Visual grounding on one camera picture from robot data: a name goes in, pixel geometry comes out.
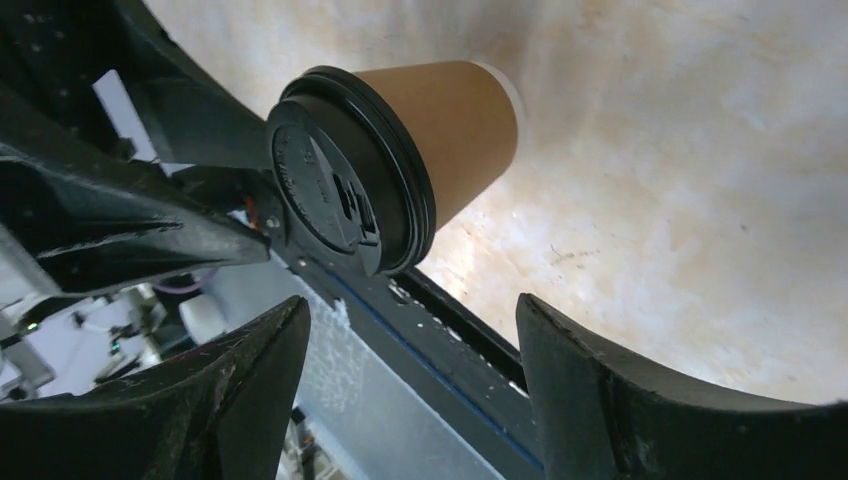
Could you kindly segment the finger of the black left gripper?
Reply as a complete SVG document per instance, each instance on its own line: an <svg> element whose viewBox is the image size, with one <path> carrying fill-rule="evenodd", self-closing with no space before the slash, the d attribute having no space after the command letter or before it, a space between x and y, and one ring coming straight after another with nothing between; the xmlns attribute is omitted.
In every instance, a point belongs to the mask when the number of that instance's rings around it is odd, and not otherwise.
<svg viewBox="0 0 848 480"><path fill-rule="evenodd" d="M269 257L262 234L145 167L1 148L1 258L40 293L102 294Z"/></svg>
<svg viewBox="0 0 848 480"><path fill-rule="evenodd" d="M141 1L114 1L118 69L166 163L252 170L269 164L265 122L201 68Z"/></svg>

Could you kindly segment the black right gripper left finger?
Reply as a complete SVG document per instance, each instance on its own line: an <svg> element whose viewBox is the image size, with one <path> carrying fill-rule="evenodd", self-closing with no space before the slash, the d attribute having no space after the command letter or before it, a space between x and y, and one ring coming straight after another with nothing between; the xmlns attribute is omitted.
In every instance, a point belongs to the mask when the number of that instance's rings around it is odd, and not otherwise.
<svg viewBox="0 0 848 480"><path fill-rule="evenodd" d="M304 367L308 302L86 394L1 408L5 479L272 479Z"/></svg>

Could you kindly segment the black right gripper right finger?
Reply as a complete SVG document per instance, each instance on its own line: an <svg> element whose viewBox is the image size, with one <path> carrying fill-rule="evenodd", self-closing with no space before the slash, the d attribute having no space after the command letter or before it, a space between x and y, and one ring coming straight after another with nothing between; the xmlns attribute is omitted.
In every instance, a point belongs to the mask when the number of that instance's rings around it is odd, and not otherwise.
<svg viewBox="0 0 848 480"><path fill-rule="evenodd" d="M732 390L608 340L548 303L516 306L550 479L843 479L847 406Z"/></svg>

